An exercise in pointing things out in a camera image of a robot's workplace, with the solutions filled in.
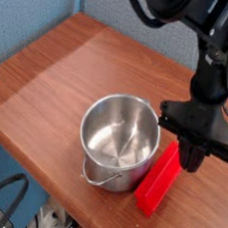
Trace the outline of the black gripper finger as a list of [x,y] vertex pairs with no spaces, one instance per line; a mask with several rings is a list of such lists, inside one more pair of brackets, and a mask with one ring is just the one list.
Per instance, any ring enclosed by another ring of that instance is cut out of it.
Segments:
[[191,155],[193,153],[193,144],[189,139],[181,136],[179,138],[179,159],[183,169],[188,169],[191,162]]
[[190,173],[196,172],[204,160],[207,154],[207,148],[205,146],[195,145],[191,147],[189,164],[187,171]]

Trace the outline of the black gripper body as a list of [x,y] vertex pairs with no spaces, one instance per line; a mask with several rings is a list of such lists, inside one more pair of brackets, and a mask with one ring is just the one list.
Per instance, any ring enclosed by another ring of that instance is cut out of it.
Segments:
[[228,163],[228,122],[220,105],[205,105],[199,101],[162,101],[159,124],[192,144],[206,149]]

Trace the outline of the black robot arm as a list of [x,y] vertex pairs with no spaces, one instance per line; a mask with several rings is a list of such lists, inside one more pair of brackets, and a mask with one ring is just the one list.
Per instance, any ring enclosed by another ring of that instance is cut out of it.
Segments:
[[190,100],[162,101],[160,126],[177,135],[180,164],[192,173],[205,156],[228,163],[228,0],[128,0],[145,26],[160,28],[180,21],[197,34],[198,66]]

